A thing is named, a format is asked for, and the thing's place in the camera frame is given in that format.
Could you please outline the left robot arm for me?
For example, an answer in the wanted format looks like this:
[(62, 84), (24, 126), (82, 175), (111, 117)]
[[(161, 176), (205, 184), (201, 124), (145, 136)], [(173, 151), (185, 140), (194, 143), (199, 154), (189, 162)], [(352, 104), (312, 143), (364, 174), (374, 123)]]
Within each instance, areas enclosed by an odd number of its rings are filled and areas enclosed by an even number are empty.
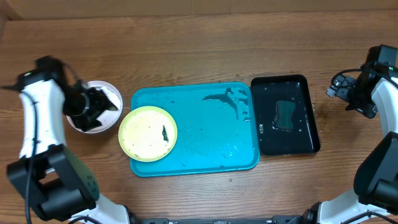
[(7, 178), (25, 201), (25, 214), (69, 223), (127, 223), (138, 218), (124, 205), (100, 193), (92, 171), (69, 150), (63, 120), (79, 132), (112, 128), (123, 113), (123, 98), (104, 81), (74, 85), (69, 65), (52, 56), (38, 58), (20, 74), (16, 91), (24, 108), (24, 141), (19, 159), (7, 166)]

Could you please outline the dark green sponge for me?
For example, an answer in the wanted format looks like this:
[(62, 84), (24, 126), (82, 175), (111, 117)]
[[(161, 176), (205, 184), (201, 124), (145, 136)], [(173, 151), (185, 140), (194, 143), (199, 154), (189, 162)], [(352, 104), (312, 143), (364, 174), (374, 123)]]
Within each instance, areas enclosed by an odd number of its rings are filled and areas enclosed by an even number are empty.
[(294, 129), (292, 121), (294, 111), (294, 102), (279, 100), (275, 105), (274, 127), (283, 131), (292, 131)]

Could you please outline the white plate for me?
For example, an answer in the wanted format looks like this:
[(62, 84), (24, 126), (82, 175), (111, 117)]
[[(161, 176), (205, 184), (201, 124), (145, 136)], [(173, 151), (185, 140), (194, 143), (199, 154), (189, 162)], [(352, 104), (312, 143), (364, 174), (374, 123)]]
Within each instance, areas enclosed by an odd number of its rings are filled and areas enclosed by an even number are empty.
[(112, 128), (120, 120), (123, 113), (123, 98), (118, 89), (108, 82), (95, 80), (88, 82), (88, 86), (94, 87), (97, 90), (103, 90), (110, 102), (112, 102), (118, 109), (117, 111), (105, 110), (98, 117), (98, 120), (101, 122), (101, 126), (86, 131), (87, 134), (103, 133)]

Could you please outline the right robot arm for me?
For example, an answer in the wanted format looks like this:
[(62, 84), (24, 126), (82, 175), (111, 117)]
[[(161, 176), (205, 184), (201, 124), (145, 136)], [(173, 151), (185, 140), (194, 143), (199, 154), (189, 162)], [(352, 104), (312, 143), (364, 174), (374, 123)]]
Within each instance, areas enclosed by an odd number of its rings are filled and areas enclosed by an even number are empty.
[(350, 107), (373, 105), (379, 113), (383, 139), (360, 165), (354, 187), (333, 200), (318, 202), (291, 223), (361, 223), (379, 217), (389, 223), (397, 215), (397, 67), (371, 60), (357, 69)]

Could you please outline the yellow plate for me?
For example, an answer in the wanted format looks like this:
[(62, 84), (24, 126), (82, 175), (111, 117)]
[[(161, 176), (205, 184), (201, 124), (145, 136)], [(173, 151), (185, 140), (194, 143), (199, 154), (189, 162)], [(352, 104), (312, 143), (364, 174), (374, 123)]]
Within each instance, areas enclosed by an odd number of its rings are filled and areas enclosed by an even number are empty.
[(119, 144), (131, 159), (154, 162), (171, 152), (178, 138), (177, 124), (162, 108), (142, 106), (122, 120), (118, 131)]

